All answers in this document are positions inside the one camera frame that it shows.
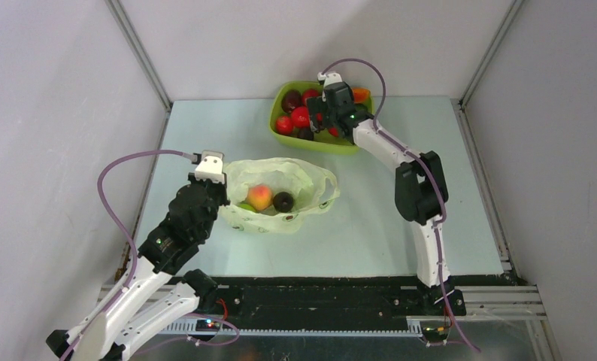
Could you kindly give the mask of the fake green apple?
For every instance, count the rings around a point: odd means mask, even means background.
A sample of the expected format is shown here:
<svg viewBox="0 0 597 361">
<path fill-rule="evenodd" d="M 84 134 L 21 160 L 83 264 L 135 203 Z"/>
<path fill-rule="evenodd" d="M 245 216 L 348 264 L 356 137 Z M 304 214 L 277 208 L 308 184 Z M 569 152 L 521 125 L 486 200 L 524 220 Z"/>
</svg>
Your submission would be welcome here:
<svg viewBox="0 0 597 361">
<path fill-rule="evenodd" d="M 241 209 L 244 209 L 245 211 L 249 211 L 249 212 L 253 212 L 253 213 L 257 212 L 257 210 L 252 205 L 249 205 L 249 204 L 244 203 L 244 202 L 239 203 L 238 207 L 241 208 Z"/>
</svg>

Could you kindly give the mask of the fake peach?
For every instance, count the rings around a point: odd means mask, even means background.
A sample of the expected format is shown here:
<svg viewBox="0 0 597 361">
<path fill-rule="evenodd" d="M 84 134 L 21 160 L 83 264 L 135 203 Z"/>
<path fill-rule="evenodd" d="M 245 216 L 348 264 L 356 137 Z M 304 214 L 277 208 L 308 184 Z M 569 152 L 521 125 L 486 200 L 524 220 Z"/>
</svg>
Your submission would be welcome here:
<svg viewBox="0 0 597 361">
<path fill-rule="evenodd" d="M 245 202 L 255 211 L 261 212 L 271 205 L 273 197 L 270 187 L 257 185 L 249 188 Z"/>
</svg>

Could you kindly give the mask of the pale green plastic bag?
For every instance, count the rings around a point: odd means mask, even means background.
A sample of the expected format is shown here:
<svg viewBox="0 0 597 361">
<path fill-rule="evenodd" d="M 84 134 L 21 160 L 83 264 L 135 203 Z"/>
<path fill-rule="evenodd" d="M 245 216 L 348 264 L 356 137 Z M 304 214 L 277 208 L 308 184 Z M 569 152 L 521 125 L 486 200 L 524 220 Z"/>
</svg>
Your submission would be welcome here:
<svg viewBox="0 0 597 361">
<path fill-rule="evenodd" d="M 239 160 L 225 172 L 230 204 L 219 214 L 238 231 L 294 233 L 306 217 L 327 212 L 341 193 L 330 170 L 300 159 Z"/>
</svg>

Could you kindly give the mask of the dark purple fake plum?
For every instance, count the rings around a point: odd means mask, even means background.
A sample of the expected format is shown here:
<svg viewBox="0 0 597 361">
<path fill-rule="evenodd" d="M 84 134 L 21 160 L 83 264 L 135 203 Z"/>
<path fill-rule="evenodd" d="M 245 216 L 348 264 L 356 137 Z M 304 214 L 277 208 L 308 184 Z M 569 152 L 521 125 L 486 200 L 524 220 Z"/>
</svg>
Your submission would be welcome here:
<svg viewBox="0 0 597 361">
<path fill-rule="evenodd" d="M 291 193 L 279 192 L 273 197 L 272 205 L 278 213 L 289 213 L 295 205 L 295 199 Z"/>
</svg>

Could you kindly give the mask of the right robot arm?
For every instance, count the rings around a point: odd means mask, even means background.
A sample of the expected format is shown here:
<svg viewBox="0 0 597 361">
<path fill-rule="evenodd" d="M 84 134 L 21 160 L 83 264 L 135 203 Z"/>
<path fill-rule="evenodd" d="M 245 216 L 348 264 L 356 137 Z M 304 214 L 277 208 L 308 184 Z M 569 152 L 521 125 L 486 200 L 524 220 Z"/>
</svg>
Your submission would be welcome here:
<svg viewBox="0 0 597 361">
<path fill-rule="evenodd" d="M 321 96 L 307 99 L 306 105 L 314 130 L 336 129 L 393 171 L 395 206 L 412 225 L 417 277 L 427 287 L 418 292 L 417 304 L 424 313 L 437 314 L 447 304 L 439 286 L 450 276 L 442 235 L 448 190 L 440 156 L 434 151 L 418 153 L 398 140 L 375 115 L 355 105 L 345 82 L 325 86 Z"/>
</svg>

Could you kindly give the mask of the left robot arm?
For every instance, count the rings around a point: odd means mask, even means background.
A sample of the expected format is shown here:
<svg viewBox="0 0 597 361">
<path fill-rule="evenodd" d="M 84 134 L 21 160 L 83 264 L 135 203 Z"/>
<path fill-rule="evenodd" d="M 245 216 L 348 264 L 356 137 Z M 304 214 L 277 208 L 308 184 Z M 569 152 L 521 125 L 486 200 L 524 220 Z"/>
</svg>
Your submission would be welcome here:
<svg viewBox="0 0 597 361">
<path fill-rule="evenodd" d="M 168 205 L 165 219 L 138 248 L 138 258 L 79 325 L 56 329 L 46 343 L 59 358 L 128 360 L 179 317 L 216 307 L 217 283 L 199 269 L 187 272 L 166 296 L 146 301 L 166 285 L 210 237 L 218 210 L 227 206 L 226 174 L 194 171 Z"/>
</svg>

